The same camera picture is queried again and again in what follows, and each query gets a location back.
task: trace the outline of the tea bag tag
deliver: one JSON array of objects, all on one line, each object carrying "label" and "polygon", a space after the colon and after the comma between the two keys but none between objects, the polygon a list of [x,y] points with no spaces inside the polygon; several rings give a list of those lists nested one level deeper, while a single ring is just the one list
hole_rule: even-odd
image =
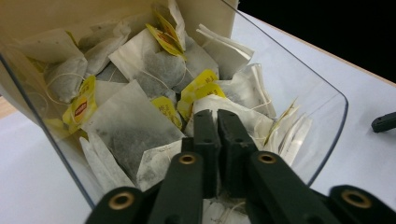
[{"label": "tea bag tag", "polygon": [[182,122],[180,115],[175,110],[173,102],[169,98],[160,96],[154,100],[151,100],[151,103],[154,104],[154,106],[157,107],[161,113],[163,113],[181,130]]},{"label": "tea bag tag", "polygon": [[64,112],[62,119],[69,125],[69,132],[74,133],[80,129],[82,123],[87,121],[96,111],[95,102],[95,76],[90,76],[82,83],[79,95]]},{"label": "tea bag tag", "polygon": [[180,50],[177,40],[175,40],[168,33],[162,32],[150,24],[146,24],[146,26],[148,27],[151,34],[158,41],[158,43],[160,43],[161,47],[163,47],[163,49],[165,49],[168,53],[172,55],[181,56],[184,60],[187,60],[183,51]]}]

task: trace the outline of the lipton logo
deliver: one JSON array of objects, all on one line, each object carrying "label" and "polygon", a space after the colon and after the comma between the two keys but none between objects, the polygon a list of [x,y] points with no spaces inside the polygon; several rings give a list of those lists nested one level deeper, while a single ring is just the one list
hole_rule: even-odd
[{"label": "lipton logo", "polygon": [[85,101],[84,103],[79,105],[78,108],[76,109],[75,117],[77,117],[78,115],[82,114],[86,108],[87,108],[87,102]]}]

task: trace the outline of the tea bag packet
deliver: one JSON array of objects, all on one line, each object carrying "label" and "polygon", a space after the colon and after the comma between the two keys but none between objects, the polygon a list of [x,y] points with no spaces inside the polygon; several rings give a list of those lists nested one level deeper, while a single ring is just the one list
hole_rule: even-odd
[{"label": "tea bag packet", "polygon": [[[172,55],[157,54],[159,52],[161,52],[160,45],[149,29],[145,29],[110,54],[109,58],[129,81],[136,79],[151,99],[171,90],[172,87],[168,85],[178,83],[185,71],[182,59],[169,58],[174,57]],[[174,74],[173,72],[177,70],[179,70],[178,74]],[[167,71],[166,75],[160,73],[162,71]],[[161,80],[164,76],[172,77],[174,80],[166,79],[167,85]]]},{"label": "tea bag packet", "polygon": [[181,93],[187,85],[206,69],[213,71],[217,78],[219,78],[218,64],[188,35],[186,35],[186,51],[184,55],[188,58],[186,61],[186,71],[181,81],[173,88],[175,92]]},{"label": "tea bag packet", "polygon": [[233,75],[232,80],[215,81],[231,101],[256,110],[269,118],[276,112],[271,98],[262,82],[262,66],[259,63],[247,65]]},{"label": "tea bag packet", "polygon": [[122,171],[107,146],[96,133],[88,133],[87,141],[80,137],[85,158],[104,192],[119,187],[134,187],[131,179]]},{"label": "tea bag packet", "polygon": [[78,94],[87,60],[74,39],[62,29],[50,30],[12,45],[26,57],[44,64],[44,79],[52,101],[68,104]]},{"label": "tea bag packet", "polygon": [[[193,114],[196,114],[206,109],[212,111],[215,123],[217,122],[217,111],[219,109],[235,113],[241,119],[247,133],[253,139],[261,139],[262,142],[268,136],[270,129],[274,124],[274,121],[266,117],[264,114],[236,104],[227,98],[218,97],[217,95],[208,95],[195,101],[192,111]],[[193,136],[193,116],[191,116],[184,132],[188,136]]]},{"label": "tea bag packet", "polygon": [[152,103],[136,80],[111,96],[82,125],[97,133],[136,184],[143,152],[181,140],[184,134]]},{"label": "tea bag packet", "polygon": [[286,133],[295,122],[298,109],[299,106],[295,106],[293,103],[287,110],[285,110],[285,112],[283,112],[265,139],[263,150],[279,154],[280,144],[285,138]]},{"label": "tea bag packet", "polygon": [[244,68],[254,54],[254,50],[230,38],[218,35],[200,24],[197,32],[205,37],[203,48],[219,65],[219,79],[230,80]]},{"label": "tea bag packet", "polygon": [[87,60],[73,57],[62,63],[50,63],[44,70],[48,96],[59,104],[69,104],[78,95],[85,76]]},{"label": "tea bag packet", "polygon": [[204,199],[202,223],[249,224],[250,221],[248,216],[236,211],[235,207],[229,208],[222,203],[211,202],[208,199]]},{"label": "tea bag packet", "polygon": [[279,154],[289,166],[292,166],[305,137],[308,135],[311,125],[312,119],[310,119],[306,114],[303,114],[286,133],[285,138],[279,147]]},{"label": "tea bag packet", "polygon": [[172,158],[181,151],[181,140],[143,153],[136,175],[137,186],[146,191],[165,178]]}]

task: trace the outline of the black object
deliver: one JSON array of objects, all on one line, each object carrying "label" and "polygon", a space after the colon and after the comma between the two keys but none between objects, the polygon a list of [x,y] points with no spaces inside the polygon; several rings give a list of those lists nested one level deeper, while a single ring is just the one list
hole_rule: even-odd
[{"label": "black object", "polygon": [[375,133],[382,133],[396,128],[396,112],[376,118],[372,122],[372,128]]},{"label": "black object", "polygon": [[[243,197],[252,224],[396,223],[396,213],[362,189],[337,186],[326,197],[307,187],[282,158],[252,145],[234,113],[220,110],[214,133],[211,113],[203,111],[198,117],[201,119],[194,116],[194,126],[201,127],[194,130],[203,133],[195,133],[200,136],[196,141],[183,139],[182,152],[171,160],[162,182],[145,192],[125,187],[110,191],[86,224],[198,224],[203,198],[214,189],[227,192],[231,198]],[[215,158],[207,163],[208,157]],[[209,185],[205,179],[214,180],[217,170],[222,170],[221,183]]]}]

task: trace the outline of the transparent plastic bin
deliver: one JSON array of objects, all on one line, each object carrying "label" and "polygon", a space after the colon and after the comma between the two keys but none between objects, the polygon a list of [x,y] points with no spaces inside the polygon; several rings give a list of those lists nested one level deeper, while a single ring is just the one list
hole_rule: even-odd
[{"label": "transparent plastic bin", "polygon": [[[54,28],[71,31],[79,39],[88,32],[89,25],[147,11],[151,2],[40,0],[0,3],[0,93],[42,127],[92,207],[104,193],[85,160],[78,135],[62,139],[60,132],[44,122],[47,118],[62,119],[64,107],[46,97],[45,87],[34,79],[37,76],[35,68],[8,44],[14,39]],[[310,186],[331,156],[343,130],[347,116],[346,97],[240,14],[236,10],[237,1],[178,0],[177,3],[188,34],[198,43],[201,40],[195,30],[202,23],[255,50],[250,63],[262,65],[264,87],[272,97],[278,116],[296,99],[299,115],[305,113],[313,120],[291,167]]]}]

